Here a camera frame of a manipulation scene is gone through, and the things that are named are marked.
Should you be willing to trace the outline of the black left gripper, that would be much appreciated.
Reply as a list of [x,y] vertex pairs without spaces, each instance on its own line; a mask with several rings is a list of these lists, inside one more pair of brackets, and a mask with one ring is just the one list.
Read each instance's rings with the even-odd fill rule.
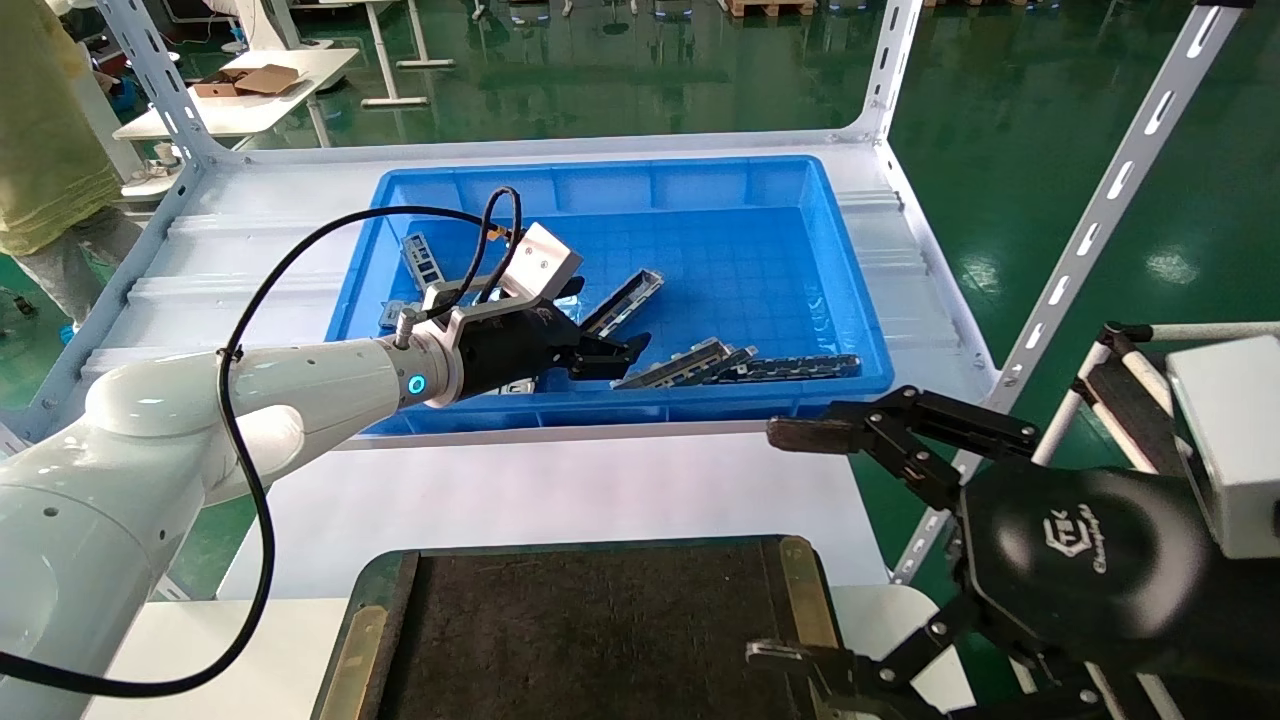
[[[584,286],[584,277],[571,277],[556,299],[576,297]],[[471,398],[540,375],[558,366],[568,352],[570,379],[618,380],[650,342],[648,332],[622,341],[582,334],[553,304],[472,322],[460,337],[463,370],[460,397]]]

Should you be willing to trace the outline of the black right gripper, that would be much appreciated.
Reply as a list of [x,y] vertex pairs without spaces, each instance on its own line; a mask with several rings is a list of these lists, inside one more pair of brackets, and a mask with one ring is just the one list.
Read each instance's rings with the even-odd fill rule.
[[[865,454],[933,510],[959,505],[975,591],[1039,643],[1125,673],[1276,687],[1277,561],[1226,557],[1188,482],[1001,462],[961,491],[961,473],[925,445],[1030,457],[1039,438],[1028,421],[914,386],[768,421],[774,448]],[[1101,717],[1101,696],[1080,683],[952,711],[928,703],[911,682],[986,619],[957,596],[882,660],[773,639],[745,657],[808,682],[828,708],[878,719]]]

